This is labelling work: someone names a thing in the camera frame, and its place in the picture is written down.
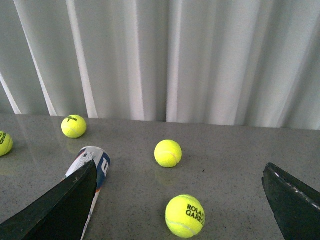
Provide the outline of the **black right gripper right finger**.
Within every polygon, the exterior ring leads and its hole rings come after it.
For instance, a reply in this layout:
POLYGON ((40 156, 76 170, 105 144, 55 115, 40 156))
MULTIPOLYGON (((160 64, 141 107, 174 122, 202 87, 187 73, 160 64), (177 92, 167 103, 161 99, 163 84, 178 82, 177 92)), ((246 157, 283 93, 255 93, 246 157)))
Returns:
POLYGON ((262 186, 286 240, 320 238, 320 193, 273 163, 263 171, 262 186))

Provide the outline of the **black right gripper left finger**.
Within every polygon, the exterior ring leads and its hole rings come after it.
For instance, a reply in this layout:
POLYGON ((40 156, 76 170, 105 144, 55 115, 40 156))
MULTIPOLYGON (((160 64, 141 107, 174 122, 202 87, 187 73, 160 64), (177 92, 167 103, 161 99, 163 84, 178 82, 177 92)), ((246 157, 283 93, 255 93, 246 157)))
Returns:
POLYGON ((31 205, 1 223, 2 240, 80 240, 97 188, 89 161, 31 205))

